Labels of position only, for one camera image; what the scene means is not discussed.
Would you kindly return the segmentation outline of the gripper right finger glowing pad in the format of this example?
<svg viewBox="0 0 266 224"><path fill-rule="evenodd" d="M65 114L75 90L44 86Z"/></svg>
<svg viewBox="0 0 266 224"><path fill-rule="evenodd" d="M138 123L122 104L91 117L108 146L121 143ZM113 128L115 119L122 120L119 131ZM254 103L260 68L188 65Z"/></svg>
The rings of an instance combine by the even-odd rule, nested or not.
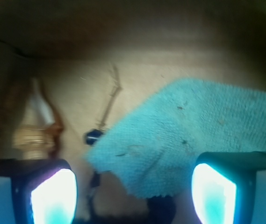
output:
<svg viewBox="0 0 266 224"><path fill-rule="evenodd" d="M266 152L202 153L192 199L203 224L266 224Z"/></svg>

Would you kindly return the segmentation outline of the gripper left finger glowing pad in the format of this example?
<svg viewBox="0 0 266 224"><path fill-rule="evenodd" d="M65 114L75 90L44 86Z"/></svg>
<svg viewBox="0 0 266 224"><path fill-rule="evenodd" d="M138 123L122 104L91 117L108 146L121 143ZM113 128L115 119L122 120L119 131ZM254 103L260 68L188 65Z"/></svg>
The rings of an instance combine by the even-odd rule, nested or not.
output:
<svg viewBox="0 0 266 224"><path fill-rule="evenodd" d="M70 224L77 194L64 159L0 159L0 224Z"/></svg>

